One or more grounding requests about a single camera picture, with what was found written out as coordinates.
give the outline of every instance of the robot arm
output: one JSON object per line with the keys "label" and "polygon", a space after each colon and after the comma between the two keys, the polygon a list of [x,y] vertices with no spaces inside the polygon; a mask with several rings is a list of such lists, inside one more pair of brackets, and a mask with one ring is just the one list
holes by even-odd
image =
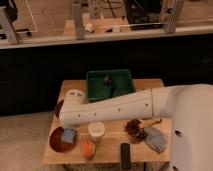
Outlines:
{"label": "robot arm", "polygon": [[70,90],[59,115],[60,122],[63,128],[75,128],[89,122],[169,116],[168,102],[180,88],[144,90],[90,104],[84,104],[81,91]]}
{"label": "robot arm", "polygon": [[213,86],[174,86],[84,103],[78,90],[67,93],[59,116],[62,127],[118,119],[172,117],[170,170],[212,171]]}

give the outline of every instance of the black remote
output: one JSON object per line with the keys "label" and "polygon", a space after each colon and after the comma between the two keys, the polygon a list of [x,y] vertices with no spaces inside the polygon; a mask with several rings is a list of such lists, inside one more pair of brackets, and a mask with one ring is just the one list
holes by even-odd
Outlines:
{"label": "black remote", "polygon": [[121,155],[121,169],[131,169],[131,156],[130,156],[130,145],[128,143],[122,143],[120,146]]}

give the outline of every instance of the floor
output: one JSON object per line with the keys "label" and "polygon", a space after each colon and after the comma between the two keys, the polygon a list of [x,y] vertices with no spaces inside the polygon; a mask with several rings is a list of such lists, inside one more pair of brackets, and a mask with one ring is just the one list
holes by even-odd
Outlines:
{"label": "floor", "polygon": [[[72,18],[71,4],[73,0],[15,0],[19,9],[18,20],[14,22],[16,29],[29,28],[33,37],[46,37],[62,35],[67,19]],[[101,2],[101,11],[105,18],[111,18],[112,14],[107,3]],[[116,17],[125,16],[124,7],[114,10]],[[193,26],[201,24],[213,24],[213,0],[186,0],[180,16],[178,26]]]}
{"label": "floor", "polygon": [[[63,165],[44,165],[53,112],[0,117],[0,171],[65,171]],[[162,163],[147,164],[147,171],[159,171]],[[119,164],[72,165],[70,171],[119,171]],[[131,171],[143,171],[133,163]]]}

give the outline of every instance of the table leg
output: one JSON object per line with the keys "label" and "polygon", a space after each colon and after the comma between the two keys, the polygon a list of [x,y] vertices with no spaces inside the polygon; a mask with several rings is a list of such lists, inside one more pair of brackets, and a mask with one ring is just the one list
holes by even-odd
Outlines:
{"label": "table leg", "polygon": [[63,168],[65,171],[73,171],[72,168],[70,168],[70,165],[69,164],[62,164]]}

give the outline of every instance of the green tray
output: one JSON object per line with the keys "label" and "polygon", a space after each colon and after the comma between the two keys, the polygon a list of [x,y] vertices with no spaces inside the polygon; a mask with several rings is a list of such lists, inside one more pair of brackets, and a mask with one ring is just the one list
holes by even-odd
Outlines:
{"label": "green tray", "polygon": [[111,76],[116,85],[112,97],[135,92],[129,70],[89,71],[87,73],[87,97],[90,102],[111,98],[111,86],[105,83],[106,76]]}

